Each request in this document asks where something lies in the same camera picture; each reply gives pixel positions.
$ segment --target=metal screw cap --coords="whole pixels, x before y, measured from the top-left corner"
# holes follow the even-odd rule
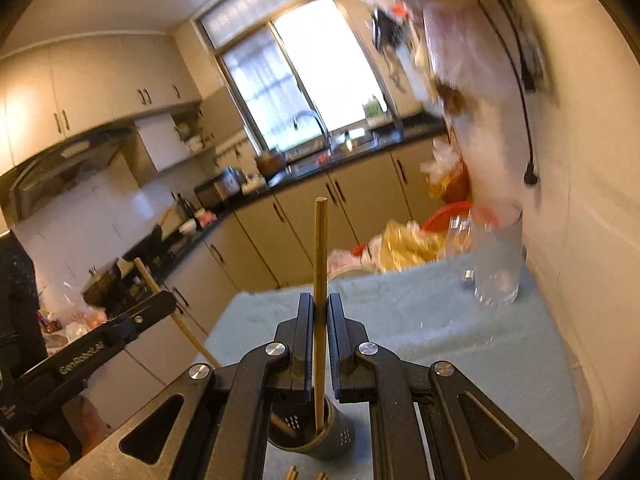
[[[273,355],[273,356],[277,356],[277,355],[282,355],[284,354],[284,352],[287,351],[287,347],[284,346],[282,343],[269,343],[267,345],[267,347],[264,349],[265,352],[267,352],[267,354],[269,355]]]
[[[189,368],[189,377],[191,379],[204,379],[209,375],[210,368],[207,365],[193,365]]]
[[[453,372],[456,371],[455,367],[447,362],[447,361],[439,361],[437,362],[434,367],[434,370],[436,370],[436,373],[440,376],[443,377],[449,377],[453,375]]]
[[[360,343],[358,350],[362,355],[375,355],[378,353],[378,345],[367,341],[366,343]]]

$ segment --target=kitchen window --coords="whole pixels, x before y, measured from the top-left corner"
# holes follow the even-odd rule
[[[386,99],[333,0],[223,0],[201,20],[216,59],[263,149],[287,150],[365,119]]]

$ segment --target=range hood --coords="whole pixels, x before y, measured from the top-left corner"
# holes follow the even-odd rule
[[[94,130],[37,155],[9,190],[16,221],[106,168],[130,134],[128,128]]]

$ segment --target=faucet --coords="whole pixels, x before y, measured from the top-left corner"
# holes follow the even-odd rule
[[[324,137],[324,140],[329,147],[329,151],[331,151],[331,139],[329,137],[329,130],[327,129],[326,124],[324,124],[324,121],[322,120],[320,115],[318,115],[315,110],[302,110],[301,112],[298,112],[295,117],[293,117],[293,127],[295,128],[295,130],[298,130],[298,120],[303,116],[313,117],[316,120],[316,123],[318,123],[320,131],[322,132],[322,136]]]

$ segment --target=power cord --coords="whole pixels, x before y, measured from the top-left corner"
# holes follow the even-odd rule
[[[520,35],[518,33],[518,29],[516,28],[516,24],[513,21],[511,13],[509,9],[507,9],[507,5],[511,10],[513,10],[513,4],[511,0],[498,0],[498,4],[502,7],[504,11],[504,15],[509,20],[509,24],[511,25],[511,30],[513,31],[513,35],[516,38],[516,44],[518,45],[518,55],[520,56],[520,74],[522,76],[522,84],[524,85],[524,89],[527,92],[535,92],[536,91],[536,82],[531,75],[531,70],[527,66],[527,61],[524,57],[524,50],[522,48],[522,42],[520,41]]]
[[[504,49],[504,53],[507,55],[507,58],[509,58],[509,63],[511,64],[513,75],[515,76],[516,83],[518,84],[518,92],[520,93],[520,101],[522,102],[522,115],[524,117],[524,125],[527,129],[527,141],[529,142],[529,163],[527,164],[527,171],[525,171],[524,173],[524,183],[527,186],[535,186],[538,183],[538,176],[536,175],[536,168],[533,160],[533,142],[531,141],[531,128],[529,126],[529,113],[527,111],[527,101],[524,97],[524,90],[522,89],[520,75],[518,74],[516,63],[514,62],[513,57],[511,57],[511,53],[509,52],[509,47],[507,46],[507,43],[504,41],[504,38],[500,33],[500,30],[498,30],[498,27],[495,25],[494,20],[491,19],[489,12],[486,10],[486,7],[482,4],[480,0],[478,0],[478,6],[480,7],[480,10],[482,10],[482,13],[484,14],[484,16],[487,18],[487,21],[491,25],[491,28],[496,33],[496,36],[498,36],[498,39],[500,40],[500,44]]]

